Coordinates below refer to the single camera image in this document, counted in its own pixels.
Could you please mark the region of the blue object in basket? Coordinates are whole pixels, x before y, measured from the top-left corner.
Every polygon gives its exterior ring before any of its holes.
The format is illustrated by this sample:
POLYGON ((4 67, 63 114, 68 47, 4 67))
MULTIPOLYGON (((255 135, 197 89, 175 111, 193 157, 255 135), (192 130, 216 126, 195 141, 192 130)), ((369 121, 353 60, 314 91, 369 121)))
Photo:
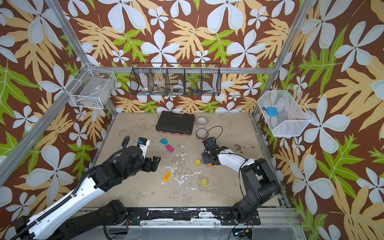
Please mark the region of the blue object in basket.
POLYGON ((267 115, 270 117, 277 117, 279 114, 276 107, 267 107, 266 112, 267 112, 267 115))

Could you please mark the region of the black tool case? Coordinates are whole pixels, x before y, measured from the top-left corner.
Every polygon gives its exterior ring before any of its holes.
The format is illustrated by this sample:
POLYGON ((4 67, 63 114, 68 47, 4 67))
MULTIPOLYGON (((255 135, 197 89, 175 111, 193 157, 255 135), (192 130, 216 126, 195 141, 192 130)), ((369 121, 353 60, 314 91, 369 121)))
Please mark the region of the black tool case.
POLYGON ((174 112, 161 112, 156 125, 156 131, 166 134, 191 136, 195 122, 195 115, 174 112))

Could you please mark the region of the yellow striped block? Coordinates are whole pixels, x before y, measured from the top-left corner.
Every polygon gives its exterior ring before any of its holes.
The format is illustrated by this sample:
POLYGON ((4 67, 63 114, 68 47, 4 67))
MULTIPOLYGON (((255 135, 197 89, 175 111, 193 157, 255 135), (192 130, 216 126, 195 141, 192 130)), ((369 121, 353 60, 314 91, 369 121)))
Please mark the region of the yellow striped block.
POLYGON ((172 177, 172 175, 173 174, 171 172, 169 172, 169 171, 166 172, 166 174, 163 177, 163 181, 167 183, 170 180, 170 178, 172 177))

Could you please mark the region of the aluminium frame post left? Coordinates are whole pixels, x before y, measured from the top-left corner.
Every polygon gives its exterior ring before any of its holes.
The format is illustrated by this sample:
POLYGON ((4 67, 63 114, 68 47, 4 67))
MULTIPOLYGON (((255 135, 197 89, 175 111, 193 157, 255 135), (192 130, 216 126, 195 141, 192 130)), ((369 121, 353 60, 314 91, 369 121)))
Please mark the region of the aluminium frame post left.
POLYGON ((61 110, 65 108, 70 99, 68 93, 61 94, 1 163, 1 186, 4 185, 6 180, 18 168, 20 162, 37 143, 39 137, 41 137, 50 124, 53 123, 61 110))

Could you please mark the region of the aluminium frame post right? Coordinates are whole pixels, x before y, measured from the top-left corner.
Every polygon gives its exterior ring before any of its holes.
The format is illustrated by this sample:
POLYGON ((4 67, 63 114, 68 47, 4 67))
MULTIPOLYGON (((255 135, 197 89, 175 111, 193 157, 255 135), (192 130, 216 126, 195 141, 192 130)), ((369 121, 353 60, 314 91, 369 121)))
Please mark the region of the aluminium frame post right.
POLYGON ((317 1, 303 1, 303 4, 299 9, 298 14, 293 22, 293 25, 288 33, 288 36, 283 44, 282 50, 277 58, 277 61, 274 63, 274 67, 273 68, 255 68, 253 70, 253 74, 270 75, 263 87, 263 90, 260 93, 260 96, 262 96, 266 91, 270 90, 270 87, 273 85, 275 78, 278 77, 280 68, 283 66, 283 60, 288 55, 296 37, 300 34, 301 26, 305 22, 310 9, 314 6, 316 2, 317 1))

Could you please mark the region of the clear tape roll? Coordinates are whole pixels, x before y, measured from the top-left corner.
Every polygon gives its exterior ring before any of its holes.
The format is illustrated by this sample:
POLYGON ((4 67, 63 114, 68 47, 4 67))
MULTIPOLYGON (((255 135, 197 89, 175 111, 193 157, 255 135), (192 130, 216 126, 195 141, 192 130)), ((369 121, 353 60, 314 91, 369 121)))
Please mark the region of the clear tape roll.
POLYGON ((208 119, 206 117, 196 118, 195 125, 197 129, 206 129, 208 126, 208 119))

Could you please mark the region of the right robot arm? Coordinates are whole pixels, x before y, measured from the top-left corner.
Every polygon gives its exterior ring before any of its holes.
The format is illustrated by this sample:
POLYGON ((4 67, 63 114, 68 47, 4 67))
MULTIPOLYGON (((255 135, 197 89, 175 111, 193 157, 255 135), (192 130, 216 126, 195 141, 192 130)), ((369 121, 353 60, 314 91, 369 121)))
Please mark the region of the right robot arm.
POLYGON ((224 165, 238 173, 242 179, 240 186, 243 198, 234 204, 234 219, 239 223, 249 218, 261 205, 281 193, 277 177, 265 159, 249 159, 223 146, 216 138, 203 140, 203 163, 206 165, 224 165))

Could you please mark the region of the aluminium frame post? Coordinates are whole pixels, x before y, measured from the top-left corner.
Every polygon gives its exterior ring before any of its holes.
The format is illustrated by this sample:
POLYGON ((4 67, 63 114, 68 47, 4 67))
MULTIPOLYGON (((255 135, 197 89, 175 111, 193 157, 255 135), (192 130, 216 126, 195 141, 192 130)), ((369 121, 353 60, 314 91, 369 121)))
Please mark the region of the aluminium frame post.
POLYGON ((70 99, 68 93, 61 94, 1 163, 1 186, 4 185, 6 180, 18 168, 20 162, 37 143, 39 137, 41 137, 50 124, 53 123, 61 110, 65 108, 70 99))
POLYGON ((270 87, 273 85, 275 78, 278 77, 280 68, 283 66, 283 60, 288 55, 296 37, 300 34, 301 26, 305 22, 310 9, 314 6, 316 2, 317 1, 303 1, 303 4, 299 9, 298 14, 293 22, 293 25, 288 33, 288 36, 283 44, 282 50, 277 58, 277 61, 274 63, 274 67, 273 68, 255 68, 253 70, 253 74, 270 75, 263 87, 263 90, 260 93, 260 96, 262 96, 266 91, 270 90, 270 87))

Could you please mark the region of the magenta block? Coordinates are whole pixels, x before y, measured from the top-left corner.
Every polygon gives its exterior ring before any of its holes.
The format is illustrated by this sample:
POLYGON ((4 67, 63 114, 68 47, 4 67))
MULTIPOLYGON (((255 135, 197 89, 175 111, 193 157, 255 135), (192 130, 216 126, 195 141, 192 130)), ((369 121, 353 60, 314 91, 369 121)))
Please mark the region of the magenta block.
POLYGON ((175 149, 171 145, 166 145, 166 149, 172 153, 175 149))

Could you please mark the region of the brown tape roll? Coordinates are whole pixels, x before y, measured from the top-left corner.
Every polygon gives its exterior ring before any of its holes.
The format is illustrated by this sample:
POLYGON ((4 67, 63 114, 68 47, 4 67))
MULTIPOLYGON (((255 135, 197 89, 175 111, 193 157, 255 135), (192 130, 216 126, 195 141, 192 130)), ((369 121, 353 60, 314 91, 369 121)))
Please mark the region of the brown tape roll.
POLYGON ((205 140, 209 136, 209 131, 204 128, 196 130, 196 137, 200 140, 205 140))

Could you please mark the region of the teal block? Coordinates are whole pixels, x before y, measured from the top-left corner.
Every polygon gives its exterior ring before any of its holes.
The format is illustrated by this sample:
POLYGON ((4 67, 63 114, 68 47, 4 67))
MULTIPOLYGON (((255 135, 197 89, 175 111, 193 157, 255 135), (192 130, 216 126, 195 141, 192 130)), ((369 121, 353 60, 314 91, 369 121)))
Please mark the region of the teal block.
POLYGON ((160 143, 164 144, 164 145, 167 145, 168 141, 165 138, 163 138, 163 139, 160 140, 160 143))

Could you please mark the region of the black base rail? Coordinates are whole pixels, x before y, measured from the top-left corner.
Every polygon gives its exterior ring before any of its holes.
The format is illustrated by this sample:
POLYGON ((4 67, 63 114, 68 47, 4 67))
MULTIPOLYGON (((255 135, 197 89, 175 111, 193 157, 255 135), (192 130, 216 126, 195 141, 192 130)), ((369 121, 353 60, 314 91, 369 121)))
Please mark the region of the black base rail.
POLYGON ((199 221, 207 221, 220 226, 234 226, 241 223, 261 225, 257 211, 252 212, 247 218, 242 219, 231 207, 197 207, 197 208, 126 208, 126 220, 129 226, 143 226, 145 221, 170 221, 196 224, 199 221))

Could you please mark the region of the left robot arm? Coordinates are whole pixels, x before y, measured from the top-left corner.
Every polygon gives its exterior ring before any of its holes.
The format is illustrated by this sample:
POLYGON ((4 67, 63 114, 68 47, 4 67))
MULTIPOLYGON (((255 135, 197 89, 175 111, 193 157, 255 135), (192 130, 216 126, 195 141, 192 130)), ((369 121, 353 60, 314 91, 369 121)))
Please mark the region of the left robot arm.
POLYGON ((160 157, 147 158, 137 146, 120 149, 82 176, 76 187, 48 209, 15 227, 13 240, 46 240, 83 206, 138 172, 156 172, 160 157))

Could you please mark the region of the yellow-green cube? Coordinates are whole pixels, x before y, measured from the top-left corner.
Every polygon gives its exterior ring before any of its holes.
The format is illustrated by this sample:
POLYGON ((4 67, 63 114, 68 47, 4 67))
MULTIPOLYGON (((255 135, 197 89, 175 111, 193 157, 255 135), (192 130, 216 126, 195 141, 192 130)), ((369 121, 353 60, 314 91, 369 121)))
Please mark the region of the yellow-green cube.
POLYGON ((201 185, 206 186, 208 184, 207 179, 203 178, 201 179, 201 185))
POLYGON ((202 164, 201 160, 200 159, 195 160, 195 164, 196 164, 196 166, 200 166, 202 164))

